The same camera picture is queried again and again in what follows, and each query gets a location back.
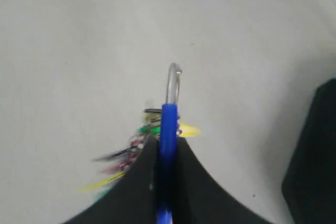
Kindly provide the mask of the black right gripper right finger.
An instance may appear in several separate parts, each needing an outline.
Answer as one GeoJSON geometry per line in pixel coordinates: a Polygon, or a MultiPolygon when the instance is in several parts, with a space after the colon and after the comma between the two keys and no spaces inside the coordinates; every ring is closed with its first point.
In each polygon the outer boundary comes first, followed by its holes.
{"type": "Polygon", "coordinates": [[[173,175],[173,223],[267,224],[207,172],[185,138],[178,138],[173,175]]]}

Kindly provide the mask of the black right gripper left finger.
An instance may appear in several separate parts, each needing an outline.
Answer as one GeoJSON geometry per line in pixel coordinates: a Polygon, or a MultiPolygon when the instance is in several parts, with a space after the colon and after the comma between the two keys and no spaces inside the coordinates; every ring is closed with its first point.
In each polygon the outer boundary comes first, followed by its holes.
{"type": "Polygon", "coordinates": [[[140,156],[126,175],[92,206],[67,224],[156,223],[155,178],[158,140],[147,138],[140,156]]]}

